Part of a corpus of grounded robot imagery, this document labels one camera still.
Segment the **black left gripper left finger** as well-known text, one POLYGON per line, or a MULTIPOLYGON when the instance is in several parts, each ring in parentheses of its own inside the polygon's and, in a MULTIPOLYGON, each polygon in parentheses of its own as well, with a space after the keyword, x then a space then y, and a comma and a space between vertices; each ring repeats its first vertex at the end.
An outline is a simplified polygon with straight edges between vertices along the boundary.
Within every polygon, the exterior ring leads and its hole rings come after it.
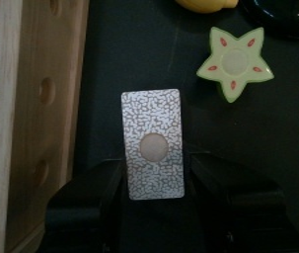
POLYGON ((119 253, 124 166, 103 161, 54 194, 38 253, 119 253))

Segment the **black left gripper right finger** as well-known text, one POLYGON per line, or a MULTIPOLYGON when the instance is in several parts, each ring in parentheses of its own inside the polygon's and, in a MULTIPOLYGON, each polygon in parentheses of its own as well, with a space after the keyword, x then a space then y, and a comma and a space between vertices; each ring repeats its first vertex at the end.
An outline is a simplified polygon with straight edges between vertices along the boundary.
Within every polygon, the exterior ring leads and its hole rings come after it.
POLYGON ((274 180, 207 153, 191 155, 190 176, 209 253, 299 253, 274 180))

